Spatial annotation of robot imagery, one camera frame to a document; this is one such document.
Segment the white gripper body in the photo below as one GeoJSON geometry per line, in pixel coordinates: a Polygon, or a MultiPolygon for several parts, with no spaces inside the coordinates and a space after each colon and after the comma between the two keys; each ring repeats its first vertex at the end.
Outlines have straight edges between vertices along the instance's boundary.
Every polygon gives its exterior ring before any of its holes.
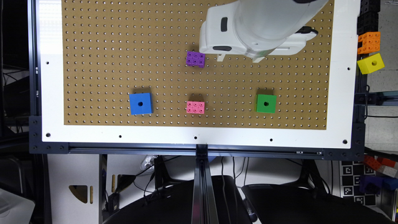
{"type": "Polygon", "coordinates": [[[208,9],[199,51],[245,56],[294,55],[318,32],[307,26],[317,2],[232,2],[208,9]]]}

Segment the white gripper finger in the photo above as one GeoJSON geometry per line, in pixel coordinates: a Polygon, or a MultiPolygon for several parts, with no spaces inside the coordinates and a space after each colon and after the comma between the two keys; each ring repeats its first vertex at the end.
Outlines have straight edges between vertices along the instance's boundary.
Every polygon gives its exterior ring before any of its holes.
{"type": "Polygon", "coordinates": [[[226,56],[225,54],[218,54],[217,58],[216,58],[216,61],[217,62],[222,62],[224,60],[225,56],[226,56]]]}
{"type": "Polygon", "coordinates": [[[256,58],[252,58],[252,62],[253,63],[259,63],[261,60],[265,59],[265,57],[256,57],[256,58]]]}

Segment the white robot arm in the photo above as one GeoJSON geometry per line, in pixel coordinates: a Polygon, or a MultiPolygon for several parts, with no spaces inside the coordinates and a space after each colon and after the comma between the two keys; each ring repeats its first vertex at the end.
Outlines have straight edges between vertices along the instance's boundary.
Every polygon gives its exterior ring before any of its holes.
{"type": "Polygon", "coordinates": [[[294,55],[318,35],[307,26],[327,0],[238,0],[208,9],[199,52],[244,55],[254,63],[268,55],[294,55]]]}

